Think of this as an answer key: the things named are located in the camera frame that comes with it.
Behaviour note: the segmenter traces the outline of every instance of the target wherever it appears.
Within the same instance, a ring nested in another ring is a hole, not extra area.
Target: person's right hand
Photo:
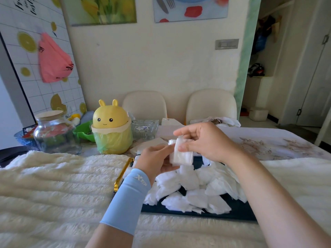
[[[237,144],[210,122],[187,125],[175,130],[173,134],[184,135],[185,138],[195,140],[182,144],[178,148],[179,151],[194,151],[212,161],[229,164],[233,157],[244,153]]]

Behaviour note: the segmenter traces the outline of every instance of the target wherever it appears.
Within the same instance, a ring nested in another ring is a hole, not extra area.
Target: fork
[[[166,1],[171,9],[176,8],[176,4],[174,0],[166,0]]]

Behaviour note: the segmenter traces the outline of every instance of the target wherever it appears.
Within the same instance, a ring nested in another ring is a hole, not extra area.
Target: painting of yellow flowers
[[[135,0],[63,0],[71,26],[136,23]]]

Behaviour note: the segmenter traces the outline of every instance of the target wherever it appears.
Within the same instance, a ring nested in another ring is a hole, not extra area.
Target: cartoon face
[[[118,106],[118,101],[113,100],[113,105],[106,105],[103,100],[99,100],[100,107],[93,114],[93,127],[116,128],[125,125],[129,120],[126,111]]]

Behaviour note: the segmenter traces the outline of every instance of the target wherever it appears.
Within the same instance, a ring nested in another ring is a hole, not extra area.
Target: light switch
[[[215,49],[237,49],[239,39],[216,40]]]

